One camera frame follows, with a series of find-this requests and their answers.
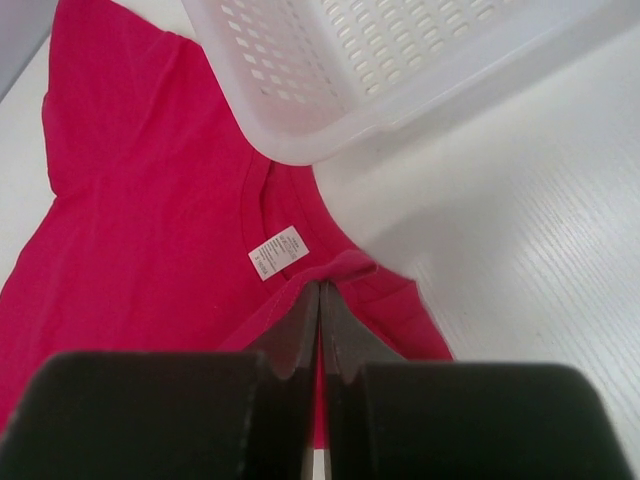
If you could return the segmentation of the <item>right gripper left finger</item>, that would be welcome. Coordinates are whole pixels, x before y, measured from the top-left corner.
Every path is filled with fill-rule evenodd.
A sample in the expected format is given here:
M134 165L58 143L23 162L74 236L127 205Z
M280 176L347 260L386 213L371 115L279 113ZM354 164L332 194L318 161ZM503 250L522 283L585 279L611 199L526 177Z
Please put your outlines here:
M5 479L308 479L319 286L240 352L72 352L30 381Z

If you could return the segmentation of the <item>magenta t shirt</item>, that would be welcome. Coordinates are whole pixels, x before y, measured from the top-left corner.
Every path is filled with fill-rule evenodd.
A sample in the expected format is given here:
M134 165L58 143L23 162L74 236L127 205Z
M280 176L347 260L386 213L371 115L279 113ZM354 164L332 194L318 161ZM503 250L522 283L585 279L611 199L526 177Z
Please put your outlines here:
M66 351L240 350L313 280L408 359L451 354L412 280L375 264L308 167L246 141L202 49L111 1L55 13L42 108L54 202L1 293L1 417ZM309 254L262 281L293 225Z

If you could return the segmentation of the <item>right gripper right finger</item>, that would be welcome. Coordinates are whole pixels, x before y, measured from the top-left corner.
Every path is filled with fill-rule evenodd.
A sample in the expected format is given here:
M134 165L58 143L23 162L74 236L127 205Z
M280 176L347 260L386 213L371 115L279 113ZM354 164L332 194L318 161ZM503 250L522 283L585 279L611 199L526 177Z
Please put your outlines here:
M552 363L411 361L322 285L331 479L629 479L603 403Z

